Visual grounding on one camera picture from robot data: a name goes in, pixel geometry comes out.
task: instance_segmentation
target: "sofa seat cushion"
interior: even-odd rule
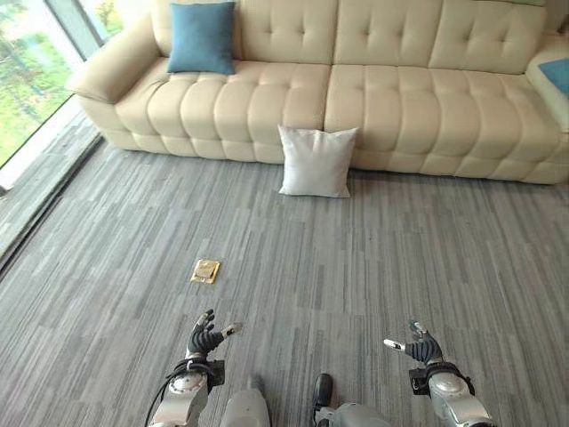
[[[553,183],[569,141],[525,76],[334,65],[325,131],[360,127],[352,166]]]
[[[283,163],[277,125],[323,127],[328,65],[235,61],[236,74],[224,76],[168,74],[167,61],[160,58],[111,109],[82,102],[116,145]]]

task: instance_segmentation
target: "glass window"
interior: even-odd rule
[[[79,63],[42,1],[0,3],[0,167],[71,95]]]
[[[124,29],[115,0],[80,0],[87,16],[102,40],[108,40]]]

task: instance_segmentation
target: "robotic arm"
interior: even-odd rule
[[[213,387],[225,382],[225,362],[207,360],[229,336],[239,332],[242,324],[234,323],[220,332],[213,330],[213,310],[202,314],[192,329],[186,357],[176,364],[172,373],[166,376],[148,411],[145,426],[149,427],[197,427],[197,421],[207,404],[207,397]],[[148,424],[152,408],[160,398],[152,423]]]
[[[429,395],[435,414],[448,427],[495,427],[492,418],[475,396],[470,378],[445,362],[437,340],[419,322],[411,322],[414,342],[383,343],[423,363],[425,368],[409,371],[413,394]]]

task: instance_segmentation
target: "sofa backrest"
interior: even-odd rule
[[[164,56],[170,3],[153,0]],[[238,0],[238,60],[525,71],[545,23],[544,0]]]
[[[338,0],[334,63],[518,74],[535,52],[543,0]]]
[[[427,67],[442,0],[338,0],[334,63]]]
[[[523,73],[546,18],[544,7],[529,3],[539,0],[444,0],[429,66]]]
[[[164,56],[172,49],[170,4],[223,0],[153,0],[152,24]],[[337,0],[238,0],[233,53],[238,60],[330,64]]]

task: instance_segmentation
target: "sofa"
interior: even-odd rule
[[[569,177],[569,100],[538,67],[569,44],[541,0],[239,0],[232,76],[166,71],[170,3],[68,82],[122,149],[281,164],[278,124],[359,127],[358,169]]]

